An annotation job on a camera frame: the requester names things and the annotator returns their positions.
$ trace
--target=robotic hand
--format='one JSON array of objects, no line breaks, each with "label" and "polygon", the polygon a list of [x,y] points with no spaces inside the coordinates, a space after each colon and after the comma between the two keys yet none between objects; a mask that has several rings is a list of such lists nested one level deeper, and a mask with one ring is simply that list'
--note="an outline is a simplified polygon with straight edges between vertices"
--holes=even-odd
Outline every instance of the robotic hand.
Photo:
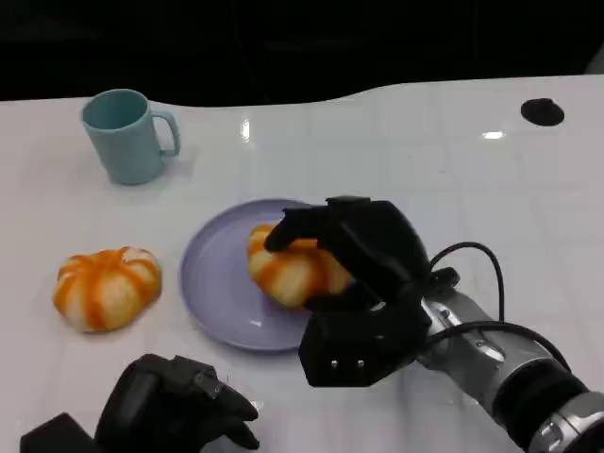
[{"label": "robotic hand", "polygon": [[[604,394],[589,392],[547,339],[503,321],[501,272],[484,245],[456,244],[429,261],[405,216],[368,198],[284,212],[268,250],[316,239],[355,279],[343,294],[308,304],[298,354],[310,385],[368,386],[418,360],[448,374],[528,453],[604,451]],[[465,246],[495,265],[499,321],[454,289],[454,269],[432,270]]]},{"label": "robotic hand", "polygon": [[94,441],[66,413],[27,433],[22,453],[198,453],[225,435],[258,449],[245,424],[258,412],[218,380],[212,366],[176,356],[146,354],[120,376],[99,420]]}]

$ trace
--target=plate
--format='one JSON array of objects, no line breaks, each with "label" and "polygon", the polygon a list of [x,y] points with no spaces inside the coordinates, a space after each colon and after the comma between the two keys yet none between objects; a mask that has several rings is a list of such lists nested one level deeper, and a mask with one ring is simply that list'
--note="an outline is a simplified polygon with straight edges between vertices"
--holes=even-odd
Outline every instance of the plate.
[{"label": "plate", "polygon": [[310,315],[281,308],[256,285],[247,270],[247,242],[255,226],[279,222],[284,208],[307,206],[285,199],[244,203],[193,237],[180,264],[180,292],[209,335],[257,351],[299,347]]}]

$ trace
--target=white table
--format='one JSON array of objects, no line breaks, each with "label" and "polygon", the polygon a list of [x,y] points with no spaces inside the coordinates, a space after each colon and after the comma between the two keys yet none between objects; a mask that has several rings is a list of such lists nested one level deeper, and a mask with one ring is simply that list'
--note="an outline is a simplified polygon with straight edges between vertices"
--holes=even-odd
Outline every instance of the white table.
[{"label": "white table", "polygon": [[[554,98],[564,123],[526,122],[520,106],[535,97]],[[178,295],[180,257],[214,214],[260,197],[370,195],[407,213],[430,255],[485,242],[502,259],[509,320],[551,338],[604,390],[604,77],[401,85],[300,106],[157,106],[175,114],[183,150],[133,188],[109,183],[78,119],[83,103],[0,104],[1,451],[61,411],[92,433],[115,379],[144,352],[213,363],[260,402],[253,429],[264,452],[518,451],[420,366],[366,390],[313,390],[295,354],[249,354],[201,333]],[[123,331],[70,330],[51,303],[59,264],[125,244],[159,257],[161,299]],[[489,262],[472,251],[449,262],[495,314]]]}]

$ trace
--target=orange striped bun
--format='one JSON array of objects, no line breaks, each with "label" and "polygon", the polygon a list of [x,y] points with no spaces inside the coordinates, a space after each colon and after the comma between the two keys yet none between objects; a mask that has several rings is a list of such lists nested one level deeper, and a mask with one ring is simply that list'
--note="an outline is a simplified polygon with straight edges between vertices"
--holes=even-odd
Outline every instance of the orange striped bun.
[{"label": "orange striped bun", "polygon": [[315,240],[299,239],[284,252],[270,253],[264,241],[274,226],[252,230],[247,246],[250,276],[279,304],[295,309],[314,295],[337,294],[350,275],[331,254],[317,248]]},{"label": "orange striped bun", "polygon": [[155,257],[141,248],[123,247],[65,261],[53,300],[77,330],[107,332],[130,323],[160,291]]}]

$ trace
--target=mug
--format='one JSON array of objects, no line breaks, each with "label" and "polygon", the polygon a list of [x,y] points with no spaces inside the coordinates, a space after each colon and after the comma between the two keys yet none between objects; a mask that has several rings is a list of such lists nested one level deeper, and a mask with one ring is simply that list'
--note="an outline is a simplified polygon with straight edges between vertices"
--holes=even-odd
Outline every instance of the mug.
[{"label": "mug", "polygon": [[[159,147],[153,118],[163,118],[172,131],[174,150]],[[176,120],[167,111],[153,111],[149,101],[133,90],[110,90],[91,99],[81,115],[109,177],[120,184],[142,184],[157,176],[164,157],[180,151]]]}]

